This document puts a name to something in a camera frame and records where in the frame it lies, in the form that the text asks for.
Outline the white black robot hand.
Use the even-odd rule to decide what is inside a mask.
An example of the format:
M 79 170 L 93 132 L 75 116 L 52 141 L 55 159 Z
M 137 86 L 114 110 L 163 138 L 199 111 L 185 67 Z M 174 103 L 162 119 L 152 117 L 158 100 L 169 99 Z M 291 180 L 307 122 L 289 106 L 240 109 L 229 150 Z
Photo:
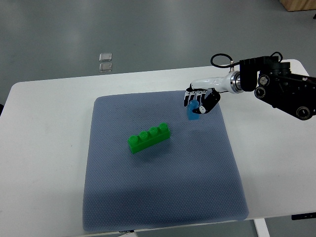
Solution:
M 198 79 L 190 83 L 185 91 L 184 106 L 194 99 L 199 102 L 196 114 L 209 113 L 221 99 L 221 93 L 237 94 L 242 92 L 233 76 L 221 78 Z

